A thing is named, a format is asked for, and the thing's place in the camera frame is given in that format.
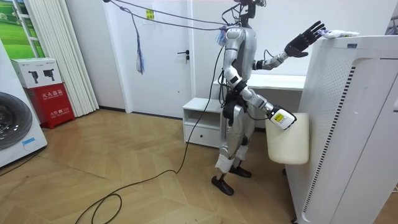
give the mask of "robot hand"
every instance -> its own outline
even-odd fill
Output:
[[[302,34],[299,34],[290,41],[285,48],[285,52],[289,57],[305,57],[308,55],[307,52],[303,52],[303,50],[307,49],[308,46],[312,45],[315,41],[317,41],[321,35],[318,34],[318,30],[324,30],[325,25],[321,24],[321,21],[314,23],[310,28],[304,31]]]

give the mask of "humanoid robot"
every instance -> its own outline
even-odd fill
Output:
[[[273,105],[264,97],[257,95],[247,87],[252,70],[272,70],[289,57],[305,57],[303,52],[309,45],[321,37],[318,30],[325,29],[324,24],[316,22],[304,33],[286,45],[283,52],[270,60],[254,60],[257,40],[256,33],[249,25],[249,19],[254,18],[256,6],[265,7],[266,0],[234,0],[241,6],[247,6],[246,14],[239,15],[239,22],[226,31],[224,53],[224,77],[231,87],[227,92],[223,116],[227,120],[226,144],[220,147],[220,155],[216,163],[219,174],[214,176],[211,183],[226,195],[233,195],[234,190],[224,180],[228,172],[249,178],[251,173],[241,167],[248,151],[248,145],[254,132],[256,120],[253,116],[256,110],[263,110],[266,118],[270,119],[281,129],[287,129],[297,119],[281,106]]]

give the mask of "parquet floor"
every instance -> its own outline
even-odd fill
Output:
[[[114,189],[177,170],[185,149],[179,120],[106,110],[45,130],[45,135],[49,145],[44,151],[0,178],[0,223],[75,223]],[[253,177],[227,177],[234,196],[210,183],[217,149],[190,145],[179,175],[166,173],[121,190],[123,207],[112,223],[289,224],[294,208],[283,167],[268,159],[263,133],[255,133],[251,146],[243,167]],[[112,217],[118,203],[108,199],[95,223]],[[389,203],[398,205],[398,198]],[[397,223],[394,207],[386,207],[377,224]],[[80,223],[90,223],[92,213]]]

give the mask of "white door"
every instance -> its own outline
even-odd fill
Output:
[[[187,16],[187,2],[126,0],[140,6]],[[117,2],[133,13],[147,17],[145,9]],[[136,31],[131,16],[113,4],[105,4],[127,112],[182,117],[182,106],[191,100],[188,29],[158,24],[135,17],[145,61],[143,75],[136,70]],[[185,19],[154,13],[154,19],[187,26]]]

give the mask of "washing machine door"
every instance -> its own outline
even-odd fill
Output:
[[[19,142],[32,126],[32,113],[20,99],[0,92],[0,150]]]

